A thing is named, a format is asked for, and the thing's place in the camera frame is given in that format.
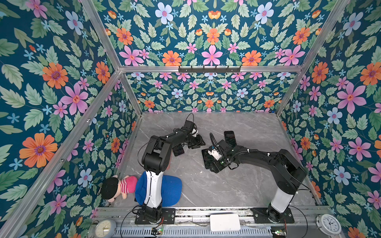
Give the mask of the black phone case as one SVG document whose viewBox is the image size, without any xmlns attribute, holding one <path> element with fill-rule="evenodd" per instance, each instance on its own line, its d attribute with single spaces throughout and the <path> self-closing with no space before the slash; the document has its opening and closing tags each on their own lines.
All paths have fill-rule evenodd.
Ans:
<svg viewBox="0 0 381 238">
<path fill-rule="evenodd" d="M 233 131 L 225 131 L 224 138 L 226 143 L 229 144 L 230 146 L 235 147 L 237 145 L 235 134 Z"/>
</svg>

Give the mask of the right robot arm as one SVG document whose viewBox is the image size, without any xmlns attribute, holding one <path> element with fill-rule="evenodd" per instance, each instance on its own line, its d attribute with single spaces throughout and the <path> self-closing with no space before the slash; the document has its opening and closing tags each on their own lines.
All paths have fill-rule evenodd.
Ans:
<svg viewBox="0 0 381 238">
<path fill-rule="evenodd" d="M 271 172 L 277 190 L 266 212 L 261 214 L 272 223 L 283 222 L 286 210 L 300 186 L 306 186 L 303 181 L 307 177 L 307 170 L 300 161 L 285 149 L 265 152 L 238 145 L 233 131 L 226 131 L 224 139 L 219 142 L 213 133 L 209 137 L 211 146 L 202 150 L 207 170 L 217 174 L 225 168 L 234 170 L 240 165 L 253 165 Z"/>
</svg>

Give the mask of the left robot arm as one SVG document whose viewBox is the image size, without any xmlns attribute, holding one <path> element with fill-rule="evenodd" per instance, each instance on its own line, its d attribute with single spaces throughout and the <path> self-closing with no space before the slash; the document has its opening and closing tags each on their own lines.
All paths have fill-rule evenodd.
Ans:
<svg viewBox="0 0 381 238">
<path fill-rule="evenodd" d="M 186 119 L 181 128 L 174 129 L 167 135 L 153 135 L 145 144 L 146 149 L 142 155 L 140 166 L 145 170 L 146 196 L 141 205 L 141 216 L 152 224 L 163 220 L 162 218 L 162 180 L 164 172 L 169 167 L 171 157 L 184 154 L 185 145 L 190 149 L 197 149 L 205 145 L 198 133 L 194 122 L 194 115 Z"/>
</svg>

